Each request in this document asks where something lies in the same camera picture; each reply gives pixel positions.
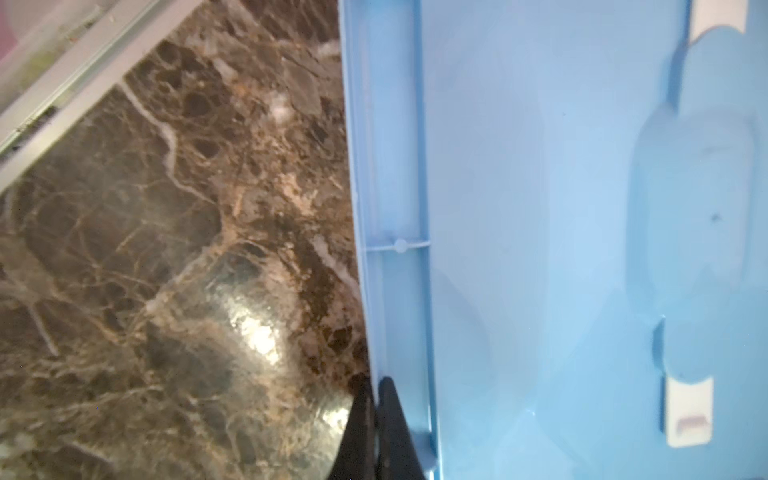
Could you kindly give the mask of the blue plastic bin lid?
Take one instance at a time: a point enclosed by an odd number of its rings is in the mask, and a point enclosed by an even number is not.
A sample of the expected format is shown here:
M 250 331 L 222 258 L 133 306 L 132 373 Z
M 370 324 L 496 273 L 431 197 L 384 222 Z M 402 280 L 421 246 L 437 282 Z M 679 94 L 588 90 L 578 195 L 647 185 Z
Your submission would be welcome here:
M 375 478 L 765 478 L 766 3 L 339 9 Z

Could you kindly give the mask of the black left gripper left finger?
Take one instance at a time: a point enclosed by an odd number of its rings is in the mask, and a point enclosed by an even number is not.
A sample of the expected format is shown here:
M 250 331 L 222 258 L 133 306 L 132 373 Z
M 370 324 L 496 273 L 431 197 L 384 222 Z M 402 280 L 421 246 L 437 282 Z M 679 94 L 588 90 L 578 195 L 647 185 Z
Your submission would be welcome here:
M 368 381 L 355 395 L 328 480 L 375 478 L 375 404 Z

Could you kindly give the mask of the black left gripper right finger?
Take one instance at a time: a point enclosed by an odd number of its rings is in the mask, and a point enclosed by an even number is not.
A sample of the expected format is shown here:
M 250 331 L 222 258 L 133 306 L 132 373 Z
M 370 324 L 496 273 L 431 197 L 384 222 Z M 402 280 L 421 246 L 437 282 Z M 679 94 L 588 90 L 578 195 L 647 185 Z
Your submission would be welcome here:
M 377 425 L 379 453 L 376 478 L 425 480 L 394 380 L 384 377 L 378 386 Z

